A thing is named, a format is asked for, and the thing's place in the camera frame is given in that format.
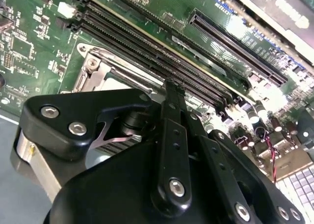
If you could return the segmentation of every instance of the mounting hole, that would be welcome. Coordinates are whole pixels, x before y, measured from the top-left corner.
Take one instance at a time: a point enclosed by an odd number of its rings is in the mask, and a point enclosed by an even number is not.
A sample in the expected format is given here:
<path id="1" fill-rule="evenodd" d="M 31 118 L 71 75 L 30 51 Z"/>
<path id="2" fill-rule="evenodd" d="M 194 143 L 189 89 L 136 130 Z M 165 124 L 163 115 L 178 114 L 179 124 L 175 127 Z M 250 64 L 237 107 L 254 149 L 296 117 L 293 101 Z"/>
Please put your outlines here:
<path id="1" fill-rule="evenodd" d="M 220 167 L 222 170 L 226 170 L 226 167 L 225 167 L 224 164 L 222 164 L 222 163 L 219 164 L 219 167 Z"/>
<path id="2" fill-rule="evenodd" d="M 173 146 L 177 149 L 180 150 L 180 145 L 178 143 L 174 143 Z"/>
<path id="3" fill-rule="evenodd" d="M 173 130 L 173 132 L 176 134 L 176 135 L 180 135 L 180 132 L 179 131 L 177 131 L 177 130 Z"/>
<path id="4" fill-rule="evenodd" d="M 82 52 L 86 52 L 86 47 L 85 47 L 85 46 L 81 46 L 81 47 L 79 48 L 79 50 L 82 51 Z"/>

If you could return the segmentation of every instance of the ram slot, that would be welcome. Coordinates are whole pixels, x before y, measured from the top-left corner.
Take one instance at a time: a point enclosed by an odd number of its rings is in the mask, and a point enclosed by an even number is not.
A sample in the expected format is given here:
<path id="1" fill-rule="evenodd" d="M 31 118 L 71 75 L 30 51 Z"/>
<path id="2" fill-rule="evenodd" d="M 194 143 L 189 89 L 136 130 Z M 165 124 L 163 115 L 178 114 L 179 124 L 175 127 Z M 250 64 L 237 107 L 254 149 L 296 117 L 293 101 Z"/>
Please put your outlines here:
<path id="1" fill-rule="evenodd" d="M 97 19 L 100 22 L 104 21 L 115 21 L 115 25 L 117 23 L 120 23 L 114 15 L 106 11 L 105 9 L 101 8 L 95 3 L 89 2 L 87 4 L 87 7 L 91 9 L 91 11 L 87 11 L 86 13 L 93 17 L 94 19 Z M 207 75 L 204 75 L 204 72 L 201 70 L 195 68 L 194 66 L 190 65 L 186 61 L 182 60 L 175 54 L 171 53 L 167 49 L 165 49 L 162 45 L 158 44 L 157 42 L 149 39 L 148 37 L 145 37 L 142 33 L 140 33 L 138 30 L 135 28 L 123 24 L 123 29 L 124 32 L 129 33 L 131 36 L 136 37 L 138 39 L 138 42 L 143 42 L 149 45 L 151 48 L 154 48 L 156 50 L 159 50 L 162 52 L 164 55 L 168 57 L 172 61 L 172 64 L 175 62 L 175 65 L 181 66 L 181 68 L 184 68 L 185 71 L 189 72 L 189 75 L 192 75 L 191 77 L 195 78 L 196 81 L 204 82 L 206 83 L 207 88 L 209 88 L 211 91 L 216 92 L 217 94 L 220 94 L 220 92 L 224 92 L 225 94 L 229 92 L 229 90 L 221 85 L 220 83 L 213 81 L 211 78 L 209 78 Z"/>
<path id="2" fill-rule="evenodd" d="M 162 63 L 156 63 L 147 56 L 145 50 L 142 48 L 140 49 L 139 47 L 132 45 L 132 43 L 127 43 L 122 37 L 116 38 L 116 31 L 111 31 L 110 34 L 108 34 L 109 32 L 98 31 L 91 25 L 84 23 L 81 24 L 80 29 L 100 42 L 107 44 L 108 48 L 110 48 L 114 54 L 120 55 L 121 58 L 130 61 L 131 64 L 145 67 L 147 70 L 154 71 L 164 79 L 172 78 L 177 83 L 183 84 L 187 91 L 204 103 L 207 103 L 214 108 L 220 105 L 225 105 L 221 100 L 209 95 L 208 91 L 204 91 L 198 87 L 197 84 L 187 81 L 186 76 L 182 77 L 181 74 L 175 73 L 171 68 L 162 65 Z"/>
<path id="3" fill-rule="evenodd" d="M 193 14 L 190 24 L 211 40 L 223 46 L 233 56 L 247 64 L 252 70 L 268 79 L 277 87 L 282 86 L 288 81 L 279 70 L 250 50 L 243 43 L 236 40 L 232 35 L 228 34 L 201 12 L 196 11 L 195 14 Z"/>
<path id="4" fill-rule="evenodd" d="M 142 35 L 130 35 L 126 32 L 126 30 L 131 30 L 129 27 L 121 28 L 106 20 L 105 17 L 108 18 L 108 16 L 99 15 L 99 12 L 86 11 L 82 16 L 81 27 L 85 32 L 98 39 L 107 36 L 107 38 L 111 38 L 111 41 L 118 41 L 120 49 L 123 49 L 123 46 L 127 46 L 124 53 L 132 52 L 131 56 L 133 57 L 137 53 L 137 55 L 141 56 L 142 60 L 145 59 L 146 64 L 149 65 L 151 70 L 152 67 L 158 69 L 159 72 L 160 69 L 163 69 L 163 75 L 177 78 L 180 82 L 184 83 L 185 87 L 188 86 L 189 91 L 211 105 L 225 105 L 225 99 L 232 99 L 229 90 L 224 92 L 226 88 L 224 91 L 221 91 L 210 85 L 208 81 L 201 80 L 199 76 L 191 71 L 191 67 L 184 66 L 182 64 L 184 62 L 181 60 L 175 61 L 171 54 L 165 53 L 164 49 L 160 50 L 156 44 L 152 44 L 148 40 L 143 40 L 143 38 L 139 39 Z"/>

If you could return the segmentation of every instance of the electrolytic capacitor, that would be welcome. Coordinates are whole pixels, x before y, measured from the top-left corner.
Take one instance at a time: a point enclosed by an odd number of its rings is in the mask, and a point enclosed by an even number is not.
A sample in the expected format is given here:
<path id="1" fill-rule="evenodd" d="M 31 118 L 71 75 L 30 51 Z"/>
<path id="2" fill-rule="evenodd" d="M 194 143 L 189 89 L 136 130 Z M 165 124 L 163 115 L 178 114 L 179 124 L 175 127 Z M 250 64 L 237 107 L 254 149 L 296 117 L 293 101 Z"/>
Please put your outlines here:
<path id="1" fill-rule="evenodd" d="M 247 144 L 246 141 L 241 142 L 238 146 L 240 147 L 241 150 L 249 149 L 249 145 Z"/>
<path id="2" fill-rule="evenodd" d="M 253 140 L 252 135 L 248 132 L 248 133 L 246 133 L 246 137 L 247 137 L 247 139 L 246 139 L 247 145 L 249 147 L 253 147 L 255 145 L 255 142 Z"/>
<path id="3" fill-rule="evenodd" d="M 283 130 L 277 118 L 271 117 L 270 122 L 276 132 L 281 132 L 281 130 Z"/>
<path id="4" fill-rule="evenodd" d="M 246 114 L 249 117 L 249 120 L 252 124 L 256 124 L 260 120 L 260 118 L 255 112 L 254 107 L 250 107 L 248 110 L 246 110 Z"/>
<path id="5" fill-rule="evenodd" d="M 255 110 L 259 117 L 264 118 L 267 116 L 267 111 L 260 100 L 256 101 Z"/>
<path id="6" fill-rule="evenodd" d="M 291 135 L 298 134 L 298 130 L 296 129 L 296 125 L 292 121 L 286 122 L 286 128 Z"/>

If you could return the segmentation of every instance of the capacitor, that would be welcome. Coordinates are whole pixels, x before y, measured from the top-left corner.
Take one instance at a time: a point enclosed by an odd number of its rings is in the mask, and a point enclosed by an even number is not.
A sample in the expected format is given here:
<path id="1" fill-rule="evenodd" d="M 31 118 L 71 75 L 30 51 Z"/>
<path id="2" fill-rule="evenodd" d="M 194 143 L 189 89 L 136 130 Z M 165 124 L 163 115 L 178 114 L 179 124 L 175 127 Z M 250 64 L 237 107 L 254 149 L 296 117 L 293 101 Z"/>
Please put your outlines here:
<path id="1" fill-rule="evenodd" d="M 283 130 L 277 118 L 271 117 L 270 122 L 276 132 L 281 132 L 281 130 Z"/>
<path id="2" fill-rule="evenodd" d="M 253 124 L 254 133 L 261 140 L 265 139 L 266 134 L 268 133 L 267 127 L 263 121 L 259 121 L 257 124 Z"/>
<path id="3" fill-rule="evenodd" d="M 298 130 L 296 129 L 296 125 L 292 121 L 286 122 L 286 128 L 291 135 L 298 134 Z"/>
<path id="4" fill-rule="evenodd" d="M 255 110 L 259 117 L 264 118 L 267 116 L 267 111 L 260 100 L 256 101 Z"/>
<path id="5" fill-rule="evenodd" d="M 260 118 L 255 112 L 254 107 L 250 107 L 248 110 L 246 110 L 246 114 L 249 117 L 249 120 L 252 124 L 256 124 L 260 120 Z"/>
<path id="6" fill-rule="evenodd" d="M 249 147 L 253 147 L 253 146 L 255 145 L 255 142 L 254 142 L 254 140 L 253 140 L 252 135 L 251 135 L 249 132 L 247 132 L 247 133 L 246 133 L 246 137 L 247 137 L 247 139 L 246 139 L 247 145 L 248 145 Z"/>
<path id="7" fill-rule="evenodd" d="M 262 159 L 262 158 L 257 158 L 256 159 L 256 162 L 257 162 L 257 164 L 259 165 L 259 168 L 264 168 L 265 167 L 265 160 L 264 159 Z"/>
<path id="8" fill-rule="evenodd" d="M 0 74 L 0 89 L 5 86 L 5 78 Z"/>
<path id="9" fill-rule="evenodd" d="M 243 150 L 243 151 L 249 149 L 249 145 L 247 144 L 246 141 L 241 142 L 238 146 L 239 146 L 240 149 Z"/>

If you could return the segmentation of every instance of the black expansion slot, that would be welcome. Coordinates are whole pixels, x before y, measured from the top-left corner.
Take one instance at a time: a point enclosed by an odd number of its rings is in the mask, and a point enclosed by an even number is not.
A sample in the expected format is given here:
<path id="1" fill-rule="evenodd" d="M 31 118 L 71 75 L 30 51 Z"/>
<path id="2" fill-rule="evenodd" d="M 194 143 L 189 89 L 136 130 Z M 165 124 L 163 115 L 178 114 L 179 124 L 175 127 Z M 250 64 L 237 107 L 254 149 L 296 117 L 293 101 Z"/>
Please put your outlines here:
<path id="1" fill-rule="evenodd" d="M 127 40 L 117 32 L 117 28 L 110 29 L 104 25 L 96 23 L 95 21 L 89 21 L 87 23 L 83 22 L 81 27 L 84 32 L 89 33 L 98 40 L 105 38 L 106 43 L 110 42 L 111 45 L 114 45 L 115 42 L 120 43 L 120 50 L 124 50 L 124 54 L 128 53 L 134 57 L 139 55 L 142 57 L 142 60 L 144 59 L 146 63 L 149 63 L 151 71 L 158 70 L 159 73 L 162 73 L 161 76 L 164 78 L 173 78 L 176 82 L 179 80 L 179 83 L 183 83 L 184 87 L 189 92 L 211 106 L 216 108 L 218 105 L 225 105 L 223 98 L 218 98 L 212 93 L 212 91 L 202 87 L 198 82 L 191 80 L 187 81 L 186 75 L 184 75 L 181 71 L 177 72 L 173 66 L 164 61 L 164 59 L 166 59 L 165 56 L 159 56 L 160 59 L 156 58 L 156 53 L 149 53 L 148 50 L 151 50 L 150 47 L 138 45 L 135 40 Z"/>
<path id="2" fill-rule="evenodd" d="M 190 24 L 207 37 L 223 46 L 233 56 L 250 66 L 254 71 L 271 81 L 277 87 L 282 86 L 288 81 L 279 70 L 270 65 L 232 35 L 228 34 L 223 28 L 219 27 L 201 12 L 196 11 L 193 14 Z"/>
<path id="3" fill-rule="evenodd" d="M 106 26 L 115 29 L 117 26 L 117 23 L 120 23 L 119 20 L 115 18 L 114 15 L 107 12 L 106 10 L 100 10 L 99 7 L 97 7 L 97 10 L 95 10 L 95 5 L 91 6 L 91 4 L 88 4 L 88 7 L 91 8 L 91 11 L 85 12 L 84 19 L 89 19 L 90 21 L 93 21 L 97 24 L 105 24 Z M 222 92 L 227 93 L 229 90 L 225 88 L 223 85 L 219 83 L 214 83 L 210 78 L 208 78 L 204 73 L 202 73 L 201 70 L 195 68 L 194 66 L 190 65 L 186 61 L 182 60 L 178 56 L 174 55 L 173 53 L 170 53 L 167 49 L 165 49 L 162 45 L 156 43 L 155 41 L 151 40 L 150 38 L 144 36 L 142 33 L 139 33 L 138 30 L 135 28 L 123 24 L 121 25 L 121 28 L 123 29 L 122 32 L 119 32 L 121 35 L 125 35 L 125 32 L 129 33 L 132 37 L 134 37 L 131 41 L 137 42 L 142 45 L 148 45 L 151 47 L 151 49 L 154 49 L 154 53 L 156 50 L 161 52 L 162 55 L 166 55 L 166 58 L 163 58 L 163 60 L 166 60 L 170 65 L 174 66 L 175 69 L 177 69 L 178 72 L 183 72 L 184 74 L 188 75 L 189 77 L 193 78 L 198 84 L 203 86 L 204 88 L 209 89 L 213 95 L 216 95 L 217 98 L 225 98 L 226 94 L 223 94 Z"/>
<path id="4" fill-rule="evenodd" d="M 84 32 L 98 40 L 105 41 L 105 43 L 110 43 L 110 46 L 116 47 L 119 52 L 124 51 L 123 55 L 126 54 L 129 58 L 136 58 L 137 63 L 140 62 L 144 66 L 148 64 L 150 70 L 155 69 L 166 78 L 176 78 L 184 83 L 188 91 L 204 102 L 216 107 L 217 105 L 226 105 L 225 99 L 231 98 L 232 93 L 227 88 L 224 89 L 228 90 L 227 93 L 219 91 L 207 82 L 200 80 L 198 76 L 190 71 L 190 66 L 185 67 L 182 65 L 183 60 L 176 62 L 172 57 L 172 53 L 166 53 L 169 51 L 165 48 L 161 50 L 157 44 L 151 43 L 152 40 L 143 40 L 142 34 L 136 35 L 133 33 L 130 35 L 126 32 L 126 30 L 130 32 L 133 29 L 132 27 L 128 27 L 127 24 L 119 26 L 107 20 L 106 18 L 112 16 L 110 13 L 106 14 L 99 11 L 96 13 L 87 10 L 80 16 L 79 26 Z"/>
<path id="5" fill-rule="evenodd" d="M 77 0 L 79 1 L 80 4 L 83 3 L 87 3 L 89 0 Z M 190 39 L 188 39 L 186 36 L 182 35 L 181 33 L 178 33 L 176 30 L 174 30 L 171 26 L 169 26 L 167 23 L 165 23 L 164 21 L 162 21 L 161 19 L 159 19 L 158 17 L 156 17 L 154 14 L 152 14 L 151 12 L 149 12 L 146 9 L 143 9 L 142 7 L 140 7 L 139 5 L 137 5 L 136 3 L 130 1 L 130 0 L 119 0 L 122 3 L 125 4 L 125 6 L 129 7 L 130 9 L 134 10 L 135 12 L 137 12 L 138 14 L 143 15 L 143 17 L 147 18 L 148 20 L 152 21 L 153 23 L 157 24 L 159 27 L 161 27 L 162 29 L 166 30 L 169 33 L 169 37 L 171 37 L 172 35 L 179 38 L 180 40 L 182 40 L 184 43 L 188 44 L 190 47 L 192 47 L 194 50 L 196 50 L 197 52 L 199 52 L 201 55 L 205 56 L 208 60 L 210 60 L 211 62 L 213 62 L 215 65 L 219 66 L 220 68 L 222 68 L 224 71 L 228 72 L 230 75 L 232 75 L 234 78 L 236 78 L 237 80 L 240 80 L 243 84 L 243 87 L 246 88 L 246 90 L 248 90 L 249 88 L 251 88 L 251 84 L 250 82 L 247 80 L 247 78 L 243 75 L 240 75 L 239 73 L 234 72 L 233 70 L 229 69 L 227 66 L 222 65 L 219 60 L 214 59 L 210 53 L 208 53 L 207 50 L 205 50 L 203 47 L 201 47 L 200 45 L 194 43 L 193 41 L 191 41 Z M 92 2 L 94 7 L 98 7 L 102 10 L 104 10 L 102 7 L 100 7 L 98 4 L 96 4 L 95 2 Z"/>
<path id="6" fill-rule="evenodd" d="M 142 70 L 150 70 L 155 72 L 160 77 L 172 78 L 177 83 L 183 84 L 187 91 L 189 91 L 192 95 L 199 98 L 204 103 L 211 105 L 214 108 L 224 106 L 221 102 L 217 101 L 217 99 L 213 99 L 211 96 L 208 96 L 206 93 L 203 93 L 199 87 L 195 84 L 191 84 L 190 82 L 185 81 L 182 77 L 178 76 L 174 71 L 167 68 L 166 66 L 160 66 L 158 63 L 154 62 L 150 58 L 148 58 L 145 53 L 139 53 L 135 51 L 133 48 L 128 47 L 124 40 L 120 41 L 115 39 L 115 31 L 111 31 L 111 34 L 107 34 L 101 31 L 96 30 L 91 25 L 82 23 L 80 25 L 80 29 L 89 34 L 91 37 L 103 42 L 111 52 L 125 61 L 129 61 L 131 64 L 135 66 L 144 67 Z"/>

